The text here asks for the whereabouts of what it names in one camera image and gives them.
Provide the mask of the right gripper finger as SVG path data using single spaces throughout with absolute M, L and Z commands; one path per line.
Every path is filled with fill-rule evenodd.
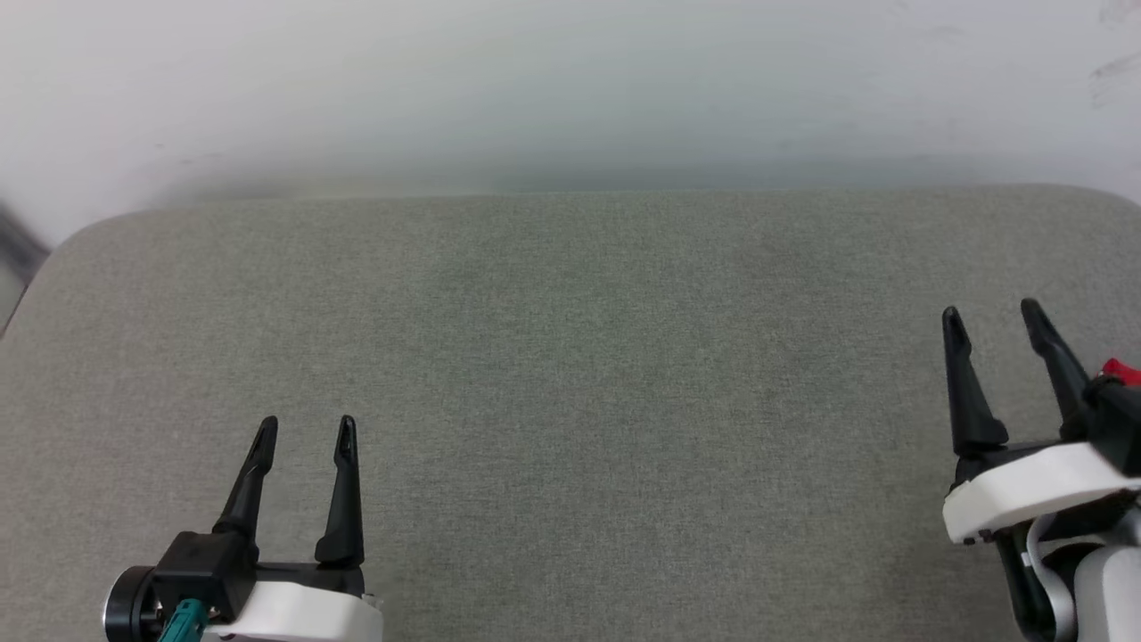
M 944 309 L 941 326 L 953 452 L 958 457 L 1000 452 L 1009 433 L 987 403 L 973 368 L 973 342 L 957 308 Z
M 1084 441 L 1089 438 L 1089 424 L 1092 423 L 1092 411 L 1084 397 L 1089 387 L 1087 371 L 1035 298 L 1023 298 L 1020 309 L 1031 349 L 1039 353 L 1047 367 L 1047 377 L 1061 414 L 1061 439 Z

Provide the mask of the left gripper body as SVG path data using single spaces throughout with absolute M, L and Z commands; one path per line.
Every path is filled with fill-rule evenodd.
M 361 572 L 269 564 L 232 621 L 196 598 L 161 598 L 154 566 L 130 566 L 103 603 L 110 641 L 382 641 L 382 610 Z

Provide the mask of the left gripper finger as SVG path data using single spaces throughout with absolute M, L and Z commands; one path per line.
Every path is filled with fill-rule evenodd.
M 277 434 L 278 418 L 276 416 L 262 418 L 221 515 L 215 521 L 212 533 L 238 533 L 245 541 L 254 541 L 262 485 L 273 468 Z
M 357 425 L 350 415 L 340 418 L 333 462 L 337 479 L 325 533 L 316 544 L 315 560 L 326 568 L 354 569 L 364 561 L 365 545 Z

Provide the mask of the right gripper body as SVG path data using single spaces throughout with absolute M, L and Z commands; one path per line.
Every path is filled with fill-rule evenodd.
M 957 485 L 944 499 L 944 525 L 953 543 L 964 544 L 986 530 L 1138 488 L 1140 478 L 1120 474 L 1092 444 L 1055 444 Z

